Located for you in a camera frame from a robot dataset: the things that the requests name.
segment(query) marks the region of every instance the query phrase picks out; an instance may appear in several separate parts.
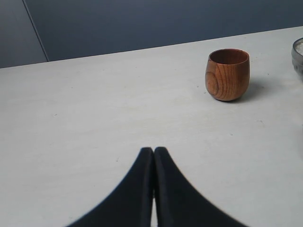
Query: gray wall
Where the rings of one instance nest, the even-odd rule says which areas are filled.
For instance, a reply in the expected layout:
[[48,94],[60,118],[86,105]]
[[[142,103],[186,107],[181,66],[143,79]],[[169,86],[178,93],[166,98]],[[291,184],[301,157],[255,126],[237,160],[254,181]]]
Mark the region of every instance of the gray wall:
[[303,25],[303,0],[26,0],[50,60]]
[[22,0],[0,0],[0,68],[44,61]]

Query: wooden cup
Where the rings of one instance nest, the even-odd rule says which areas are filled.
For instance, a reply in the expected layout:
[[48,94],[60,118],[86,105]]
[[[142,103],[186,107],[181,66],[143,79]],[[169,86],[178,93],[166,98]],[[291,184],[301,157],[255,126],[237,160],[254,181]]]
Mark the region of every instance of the wooden cup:
[[231,101],[241,97],[250,81],[250,56],[245,51],[223,49],[208,57],[205,85],[215,99]]

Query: white table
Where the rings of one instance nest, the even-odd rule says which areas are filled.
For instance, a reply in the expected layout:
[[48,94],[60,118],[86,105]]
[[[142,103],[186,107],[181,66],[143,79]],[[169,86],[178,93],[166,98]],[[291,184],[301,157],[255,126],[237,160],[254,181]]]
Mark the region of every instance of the white table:
[[[302,36],[297,27],[0,69],[0,226],[71,223],[145,146],[166,146],[243,223],[302,226],[303,83],[290,55]],[[250,87],[234,103],[204,85],[221,48],[250,54]]]

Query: black object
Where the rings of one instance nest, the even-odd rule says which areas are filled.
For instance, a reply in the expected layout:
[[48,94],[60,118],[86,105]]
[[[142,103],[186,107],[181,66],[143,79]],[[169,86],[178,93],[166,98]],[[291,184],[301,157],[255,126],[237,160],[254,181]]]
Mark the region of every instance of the black object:
[[116,189],[69,227],[150,227],[153,183],[153,151],[142,148]]
[[178,170],[166,148],[155,150],[159,227],[245,227],[205,199]]
[[164,147],[142,148],[116,189],[68,227],[150,227],[153,190],[159,227],[245,227],[193,188]]

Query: metal bowl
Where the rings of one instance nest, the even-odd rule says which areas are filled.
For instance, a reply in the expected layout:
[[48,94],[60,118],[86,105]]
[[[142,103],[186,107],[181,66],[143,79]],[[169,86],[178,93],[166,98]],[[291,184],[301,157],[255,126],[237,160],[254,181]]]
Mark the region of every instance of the metal bowl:
[[303,38],[294,42],[292,48],[294,70],[303,77]]

